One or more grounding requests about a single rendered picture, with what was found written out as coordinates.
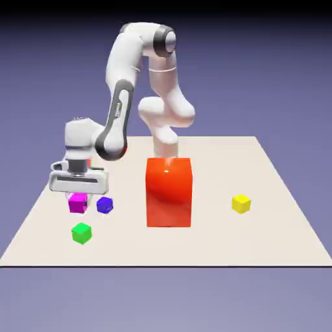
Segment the large orange box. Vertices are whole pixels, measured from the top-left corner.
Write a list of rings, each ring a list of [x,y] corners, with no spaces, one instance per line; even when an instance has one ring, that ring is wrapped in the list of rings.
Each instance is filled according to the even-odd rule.
[[[189,158],[149,158],[145,187],[148,227],[191,226],[193,172]]]

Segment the small blue cube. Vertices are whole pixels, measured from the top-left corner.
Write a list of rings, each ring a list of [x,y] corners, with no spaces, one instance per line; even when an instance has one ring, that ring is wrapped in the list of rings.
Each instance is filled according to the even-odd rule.
[[[98,199],[96,207],[99,213],[107,214],[113,209],[113,200],[109,197],[101,197]]]

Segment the small green cube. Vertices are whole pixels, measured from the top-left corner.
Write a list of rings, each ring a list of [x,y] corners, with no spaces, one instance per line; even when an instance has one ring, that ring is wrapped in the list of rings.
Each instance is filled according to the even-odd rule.
[[[91,226],[83,222],[71,229],[72,239],[80,244],[85,244],[92,237]]]

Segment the small magenta cube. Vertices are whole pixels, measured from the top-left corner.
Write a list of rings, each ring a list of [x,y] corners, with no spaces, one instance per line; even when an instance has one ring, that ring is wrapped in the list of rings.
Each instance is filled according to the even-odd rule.
[[[71,193],[68,205],[71,213],[84,213],[88,208],[88,195],[86,193]]]

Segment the small yellow cube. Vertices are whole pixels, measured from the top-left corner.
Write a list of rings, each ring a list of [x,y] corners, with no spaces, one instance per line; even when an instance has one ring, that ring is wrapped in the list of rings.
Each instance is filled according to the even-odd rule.
[[[231,208],[242,214],[250,210],[252,200],[243,194],[236,195],[231,200]]]

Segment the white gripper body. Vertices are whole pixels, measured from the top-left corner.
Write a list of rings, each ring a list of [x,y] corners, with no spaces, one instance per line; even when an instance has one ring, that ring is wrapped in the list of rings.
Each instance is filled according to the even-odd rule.
[[[104,195],[108,192],[108,188],[106,171],[89,170],[82,174],[52,171],[49,176],[49,189],[52,191]]]

